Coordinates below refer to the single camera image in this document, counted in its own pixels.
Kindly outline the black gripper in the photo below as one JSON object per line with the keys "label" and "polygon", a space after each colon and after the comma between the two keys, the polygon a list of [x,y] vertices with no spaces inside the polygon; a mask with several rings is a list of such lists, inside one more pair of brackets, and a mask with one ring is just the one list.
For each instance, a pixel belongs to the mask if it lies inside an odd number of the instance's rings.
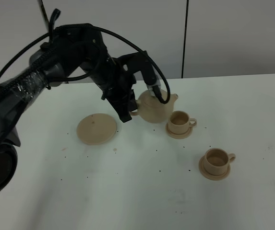
{"label": "black gripper", "polygon": [[118,114],[121,122],[132,119],[129,112],[137,110],[134,85],[130,77],[124,75],[124,69],[117,58],[92,58],[89,66],[94,73],[90,76],[93,82],[101,89],[102,99],[106,99]]}

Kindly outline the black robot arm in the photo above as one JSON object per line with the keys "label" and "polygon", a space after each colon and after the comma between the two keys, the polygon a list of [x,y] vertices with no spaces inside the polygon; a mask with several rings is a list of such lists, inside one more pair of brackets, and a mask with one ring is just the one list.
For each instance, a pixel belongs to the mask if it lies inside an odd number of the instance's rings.
{"label": "black robot arm", "polygon": [[112,105],[122,122],[130,120],[136,79],[124,69],[125,56],[109,55],[104,32],[88,23],[50,27],[47,34],[35,40],[40,49],[30,57],[28,67],[0,84],[0,191],[17,167],[16,148],[21,142],[16,125],[21,115],[44,89],[73,81],[71,74],[77,68],[100,88],[102,99]]}

